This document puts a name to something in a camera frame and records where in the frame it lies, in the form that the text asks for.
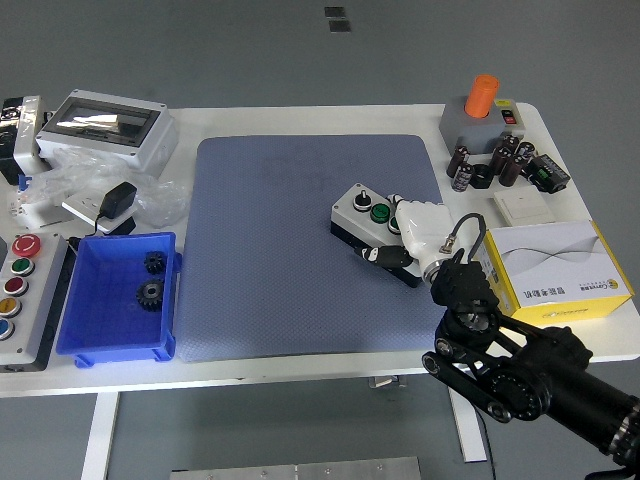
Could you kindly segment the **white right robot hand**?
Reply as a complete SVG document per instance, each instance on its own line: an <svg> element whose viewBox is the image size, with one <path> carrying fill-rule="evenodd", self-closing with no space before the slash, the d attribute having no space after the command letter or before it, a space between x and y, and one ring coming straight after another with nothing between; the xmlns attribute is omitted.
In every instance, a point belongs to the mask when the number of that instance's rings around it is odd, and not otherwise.
<svg viewBox="0 0 640 480"><path fill-rule="evenodd" d="M445 247L454 229L449 209L443 204L406 200L399 194L390 195L388 200L395 207L402 244L356 248L356 254L387 269L406 267L417 260L422 279L430 282L451 255L451 247Z"/></svg>

